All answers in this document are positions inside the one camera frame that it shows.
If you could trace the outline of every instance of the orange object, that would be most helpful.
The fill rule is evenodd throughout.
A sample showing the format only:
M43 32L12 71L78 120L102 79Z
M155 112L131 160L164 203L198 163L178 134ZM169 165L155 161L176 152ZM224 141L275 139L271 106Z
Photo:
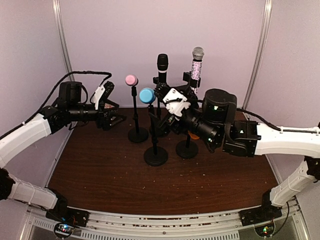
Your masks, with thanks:
M188 134L190 135L190 137L193 139L193 140L198 140L200 137L198 137L197 135L191 133L188 131Z

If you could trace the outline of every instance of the robotic arm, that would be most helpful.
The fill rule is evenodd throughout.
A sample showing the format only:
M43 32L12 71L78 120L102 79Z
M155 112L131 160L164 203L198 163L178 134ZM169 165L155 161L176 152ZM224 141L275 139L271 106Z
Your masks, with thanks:
M28 146L72 122L95 121L97 128L107 131L126 119L118 114L119 105L108 99L114 89L112 82L101 84L91 97L90 104L80 103L82 89L85 88L81 82L62 82L59 97L52 106L41 108L29 122L0 139L0 200L14 199L40 206L49 211L48 216L55 220L68 221L70 216L79 215L81 221L77 225L85 226L87 213L67 208L67 199L58 192L20 180L4 169L11 159Z
M222 150L239 157L264 154L305 156L300 166L280 185L262 196L262 205L240 212L242 225L281 217L281 207L309 184L320 180L320 124L311 128L277 127L262 120L235 120L237 98L221 89L209 89L197 100L188 87L159 83L155 95L165 104L167 116L157 122L176 134L192 133L213 153Z

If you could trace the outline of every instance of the white backdrop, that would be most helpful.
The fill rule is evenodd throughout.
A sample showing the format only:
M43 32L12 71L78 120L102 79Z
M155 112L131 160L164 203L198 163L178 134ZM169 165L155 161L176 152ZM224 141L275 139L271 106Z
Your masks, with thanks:
M167 81L181 85L197 46L205 52L199 96L221 88L236 94L238 105L243 105L264 0L77 0L61 1L60 6L72 69L111 72L115 90L110 99L122 107L132 106L126 75L138 76L138 90L154 87L158 54L166 53ZM89 92L100 83L99 77L75 79Z
M0 33L2 135L38 110L66 70L51 1L0 1ZM12 159L6 169L44 187L68 132L65 128L36 142ZM1 240L19 239L26 209L20 202L0 201Z
M268 38L248 110L278 126L314 127L320 122L320 4L273 1ZM302 156L270 155L285 180ZM319 239L320 185L297 195L311 239Z

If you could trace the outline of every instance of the blue cap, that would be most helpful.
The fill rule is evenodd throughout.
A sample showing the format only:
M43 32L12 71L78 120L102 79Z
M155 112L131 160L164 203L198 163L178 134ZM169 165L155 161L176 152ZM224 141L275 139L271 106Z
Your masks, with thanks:
M156 100L155 91L150 87L146 87L140 91L139 98L144 104L152 104Z

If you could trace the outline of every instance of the dark brown wooden tabletop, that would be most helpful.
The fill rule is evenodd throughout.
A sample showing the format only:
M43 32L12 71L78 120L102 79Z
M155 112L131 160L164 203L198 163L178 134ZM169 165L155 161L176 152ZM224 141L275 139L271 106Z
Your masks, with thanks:
M94 122L76 128L59 159L49 187L71 207L120 214L173 215L212 213L261 204L262 194L277 185L265 156L236 157L209 153L201 140L199 153L182 159L175 152L184 135L170 133L158 145L168 161L158 167L144 161L152 146L128 140L133 109L121 108L127 120L109 131ZM138 109L141 127L150 126L147 108ZM243 119L237 113L237 119Z

